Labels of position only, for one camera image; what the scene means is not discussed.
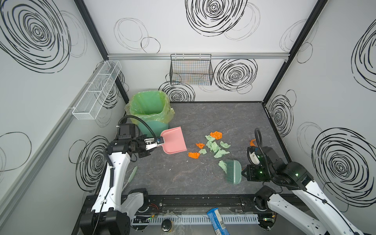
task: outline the orange paper scrap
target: orange paper scrap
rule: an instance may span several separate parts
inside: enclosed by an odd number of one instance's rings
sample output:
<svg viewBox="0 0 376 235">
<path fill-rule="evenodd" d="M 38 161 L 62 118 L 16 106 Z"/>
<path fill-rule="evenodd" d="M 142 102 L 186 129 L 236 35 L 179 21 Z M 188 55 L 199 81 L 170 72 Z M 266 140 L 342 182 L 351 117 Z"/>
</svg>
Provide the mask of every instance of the orange paper scrap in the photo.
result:
<svg viewBox="0 0 376 235">
<path fill-rule="evenodd" d="M 200 154 L 199 153 L 188 153 L 188 156 L 190 158 L 198 159 Z"/>
<path fill-rule="evenodd" d="M 201 144 L 201 143 L 199 143 L 199 144 L 196 144 L 197 145 L 197 147 L 199 147 L 200 149 L 202 149 L 205 145 L 204 144 Z"/>
<path fill-rule="evenodd" d="M 256 140 L 256 139 L 251 140 L 251 142 L 249 143 L 249 145 L 257 147 L 257 146 L 253 143 L 255 140 Z"/>
<path fill-rule="evenodd" d="M 221 138 L 222 138 L 222 132 L 218 132 L 218 131 L 216 131 L 216 132 L 211 132 L 211 133 L 210 133 L 210 136 L 211 136 L 211 137 L 214 137 L 215 139 L 221 139 Z"/>
</svg>

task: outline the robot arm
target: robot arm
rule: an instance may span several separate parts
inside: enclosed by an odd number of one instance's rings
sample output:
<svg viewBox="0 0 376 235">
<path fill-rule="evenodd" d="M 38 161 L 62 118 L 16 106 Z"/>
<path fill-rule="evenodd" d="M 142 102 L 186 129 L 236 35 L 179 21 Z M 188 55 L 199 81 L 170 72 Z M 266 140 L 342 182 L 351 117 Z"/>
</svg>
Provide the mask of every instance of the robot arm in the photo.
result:
<svg viewBox="0 0 376 235">
<path fill-rule="evenodd" d="M 133 190 L 121 203 L 124 177 L 133 153 L 143 158 L 149 156 L 153 148 L 164 144 L 163 137 L 154 139 L 146 135 L 136 137 L 134 124 L 120 124 L 116 139 L 104 150 L 107 168 L 99 195 L 91 212 L 80 221 L 84 235 L 129 234 L 130 221 L 139 209 L 147 209 L 149 201 L 146 190 Z"/>
<path fill-rule="evenodd" d="M 248 181 L 272 181 L 287 187 L 308 206 L 319 221 L 286 202 L 267 186 L 256 193 L 256 208 L 269 207 L 308 235 L 363 235 L 327 198 L 302 165 L 297 162 L 285 164 L 272 148 L 262 146 L 258 129 L 255 130 L 255 136 L 259 148 L 248 147 L 247 157 L 251 164 L 242 175 Z"/>
</svg>

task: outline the jar lid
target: jar lid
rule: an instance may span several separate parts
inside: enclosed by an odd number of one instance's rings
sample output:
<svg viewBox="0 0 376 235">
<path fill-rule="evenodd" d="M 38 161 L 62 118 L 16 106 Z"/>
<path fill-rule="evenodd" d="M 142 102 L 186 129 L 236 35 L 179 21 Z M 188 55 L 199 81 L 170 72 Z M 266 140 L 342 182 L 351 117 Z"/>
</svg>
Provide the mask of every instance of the jar lid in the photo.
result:
<svg viewBox="0 0 376 235">
<path fill-rule="evenodd" d="M 165 219 L 165 220 L 162 222 L 162 230 L 163 230 L 163 231 L 168 232 L 168 231 L 171 230 L 171 227 L 172 227 L 171 220 L 169 220 L 169 219 Z"/>
</svg>

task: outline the blue wrapper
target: blue wrapper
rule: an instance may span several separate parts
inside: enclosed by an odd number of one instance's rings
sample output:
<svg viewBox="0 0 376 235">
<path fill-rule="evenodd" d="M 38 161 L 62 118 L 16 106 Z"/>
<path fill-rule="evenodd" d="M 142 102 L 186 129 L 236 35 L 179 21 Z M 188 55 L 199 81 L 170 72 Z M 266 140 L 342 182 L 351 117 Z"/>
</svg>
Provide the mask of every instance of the blue wrapper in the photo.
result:
<svg viewBox="0 0 376 235">
<path fill-rule="evenodd" d="M 218 208 L 213 208 L 206 214 L 209 216 L 209 219 L 212 222 L 216 235 L 230 235 L 229 231 L 227 231 L 226 229 L 221 215 L 218 212 Z"/>
</svg>

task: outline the crumpled paper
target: crumpled paper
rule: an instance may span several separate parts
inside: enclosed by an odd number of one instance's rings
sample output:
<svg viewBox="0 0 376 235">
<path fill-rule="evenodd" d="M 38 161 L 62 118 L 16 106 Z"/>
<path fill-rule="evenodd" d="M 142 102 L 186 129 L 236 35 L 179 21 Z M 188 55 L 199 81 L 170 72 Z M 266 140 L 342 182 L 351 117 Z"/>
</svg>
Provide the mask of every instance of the crumpled paper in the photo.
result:
<svg viewBox="0 0 376 235">
<path fill-rule="evenodd" d="M 221 139 L 221 138 L 222 138 L 222 132 L 218 132 L 218 131 L 216 131 L 216 132 L 211 132 L 211 133 L 210 133 L 210 136 L 211 136 L 211 137 L 214 137 L 215 139 Z"/>
<path fill-rule="evenodd" d="M 210 142 L 213 142 L 215 140 L 214 137 L 211 137 L 210 135 L 205 135 L 206 139 Z"/>
<path fill-rule="evenodd" d="M 228 148 L 231 146 L 231 144 L 224 143 L 223 141 L 219 142 L 219 144 L 220 144 L 223 148 L 225 148 L 225 149 L 228 149 Z"/>
<path fill-rule="evenodd" d="M 188 153 L 188 156 L 190 158 L 198 159 L 200 154 L 199 153 Z"/>
<path fill-rule="evenodd" d="M 220 157 L 222 157 L 223 155 L 228 154 L 228 153 L 230 153 L 230 152 L 227 152 L 227 151 L 224 150 L 224 149 L 220 149 L 220 150 L 217 151 L 217 153 L 214 155 L 214 157 L 215 157 L 215 158 L 220 158 Z"/>
<path fill-rule="evenodd" d="M 196 144 L 197 145 L 197 147 L 199 147 L 200 149 L 202 149 L 204 146 L 205 146 L 205 144 L 202 144 L 202 143 L 198 143 L 198 144 Z"/>
<path fill-rule="evenodd" d="M 210 141 L 208 141 L 206 143 L 206 146 L 208 146 L 208 148 L 210 149 L 210 151 L 213 151 L 214 153 L 217 153 L 217 151 L 221 149 L 221 147 L 219 147 L 216 142 L 210 142 Z"/>
<path fill-rule="evenodd" d="M 206 154 L 207 152 L 206 152 L 206 149 L 201 149 L 201 150 L 199 151 L 199 153 L 201 153 L 201 154 Z"/>
<path fill-rule="evenodd" d="M 251 142 L 249 143 L 249 145 L 250 145 L 250 146 L 255 146 L 255 147 L 257 147 L 257 146 L 253 143 L 255 140 L 256 140 L 256 139 L 251 140 Z"/>
<path fill-rule="evenodd" d="M 220 160 L 219 163 L 218 163 L 218 165 L 219 165 L 219 166 L 222 168 L 222 170 L 227 174 L 227 164 L 226 164 L 224 161 Z"/>
</svg>

